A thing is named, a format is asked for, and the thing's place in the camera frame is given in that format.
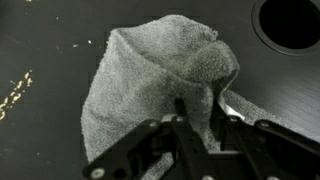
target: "bolt head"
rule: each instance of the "bolt head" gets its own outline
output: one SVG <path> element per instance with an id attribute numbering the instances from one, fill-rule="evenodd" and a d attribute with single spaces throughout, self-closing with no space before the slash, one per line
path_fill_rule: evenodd
<path id="1" fill-rule="evenodd" d="M 267 177 L 267 180 L 280 180 L 280 179 L 275 176 L 269 176 Z"/>
<path id="2" fill-rule="evenodd" d="M 104 173 L 103 168 L 97 168 L 91 172 L 91 179 L 100 179 L 104 176 Z"/>
<path id="3" fill-rule="evenodd" d="M 150 126 L 151 126 L 151 127 L 155 127 L 155 126 L 157 126 L 157 123 L 156 123 L 156 122 L 151 122 L 151 123 L 150 123 Z"/>
<path id="4" fill-rule="evenodd" d="M 237 122 L 237 121 L 238 121 L 238 119 L 237 119 L 237 118 L 235 118 L 235 117 L 230 117 L 230 121 L 231 121 L 231 122 Z"/>
<path id="5" fill-rule="evenodd" d="M 261 126 L 263 126 L 263 127 L 269 127 L 269 124 L 267 123 L 267 122 L 260 122 L 260 124 L 261 124 Z"/>
<path id="6" fill-rule="evenodd" d="M 182 121 L 183 121 L 183 117 L 178 116 L 178 117 L 177 117 L 177 121 L 178 121 L 178 122 L 182 122 Z"/>
<path id="7" fill-rule="evenodd" d="M 202 177 L 201 180 L 214 180 L 214 178 L 211 177 L 211 176 L 205 175 L 205 176 Z"/>

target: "metal rim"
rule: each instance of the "metal rim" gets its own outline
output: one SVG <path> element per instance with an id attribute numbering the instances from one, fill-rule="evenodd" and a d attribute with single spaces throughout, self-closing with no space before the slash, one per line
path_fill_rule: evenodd
<path id="1" fill-rule="evenodd" d="M 291 55 L 291 56 L 303 56 L 303 55 L 310 54 L 310 53 L 315 52 L 316 50 L 320 49 L 320 40 L 318 42 L 316 42 L 314 45 L 307 47 L 307 48 L 304 48 L 304 49 L 290 49 L 290 48 L 280 46 L 277 43 L 273 42 L 264 33 L 264 31 L 261 28 L 260 21 L 259 21 L 260 9 L 266 1 L 267 0 L 258 0 L 254 4 L 253 9 L 252 9 L 252 13 L 251 13 L 251 21 L 252 21 L 253 29 L 264 44 L 266 44 L 271 49 L 273 49 L 277 52 L 280 52 L 280 53 L 286 54 L 286 55 Z M 314 3 L 313 0 L 310 0 L 310 3 L 312 3 L 315 7 L 317 7 L 316 3 Z"/>

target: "dark tabletop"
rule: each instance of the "dark tabletop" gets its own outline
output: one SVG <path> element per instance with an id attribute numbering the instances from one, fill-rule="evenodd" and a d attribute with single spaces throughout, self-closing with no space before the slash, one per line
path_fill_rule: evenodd
<path id="1" fill-rule="evenodd" d="M 241 71 L 232 90 L 320 135 L 320 52 L 288 56 L 254 32 L 254 0 L 0 0 L 0 102 L 33 83 L 0 121 L 0 179 L 82 179 L 81 108 L 110 30 L 182 14 L 219 31 Z"/>

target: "terry cloth towel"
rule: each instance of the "terry cloth towel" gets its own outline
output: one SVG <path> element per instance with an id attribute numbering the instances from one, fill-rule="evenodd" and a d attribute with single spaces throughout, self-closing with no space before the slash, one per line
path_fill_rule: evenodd
<path id="1" fill-rule="evenodd" d="M 280 122 L 226 90 L 240 67 L 217 35 L 181 15 L 112 30 L 81 117 L 89 162 L 142 121 L 174 113 L 176 98 L 185 101 L 190 123 L 209 151 L 218 149 L 209 118 L 220 95 L 249 124 L 261 118 Z M 144 179 L 158 179 L 171 160 L 163 156 Z"/>

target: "towel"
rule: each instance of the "towel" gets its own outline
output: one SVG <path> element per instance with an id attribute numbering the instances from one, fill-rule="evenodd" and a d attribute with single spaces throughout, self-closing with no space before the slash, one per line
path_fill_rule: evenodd
<path id="1" fill-rule="evenodd" d="M 283 123 L 227 90 L 240 66 L 217 36 L 217 31 L 181 15 L 112 30 L 83 106 L 88 161 L 142 121 L 174 113 L 176 98 L 184 100 L 190 124 L 209 152 L 219 150 L 209 119 L 213 99 L 220 96 L 249 124 L 262 118 Z M 144 179 L 158 179 L 171 164 L 165 154 Z"/>

